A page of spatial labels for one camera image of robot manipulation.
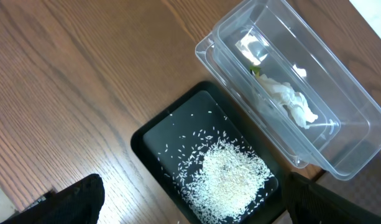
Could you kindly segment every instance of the wood grain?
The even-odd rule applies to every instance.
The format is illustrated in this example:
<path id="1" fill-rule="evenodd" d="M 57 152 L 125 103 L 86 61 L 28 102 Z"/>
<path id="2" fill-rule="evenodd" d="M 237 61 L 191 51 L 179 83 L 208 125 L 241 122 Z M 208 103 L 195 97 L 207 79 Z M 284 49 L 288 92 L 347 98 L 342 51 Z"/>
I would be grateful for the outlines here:
<path id="1" fill-rule="evenodd" d="M 381 40 L 351 4 L 289 2 L 381 105 Z M 95 172 L 100 223 L 186 223 L 129 140 L 211 78 L 195 45 L 238 3 L 0 1 L 0 186 L 17 208 Z"/>

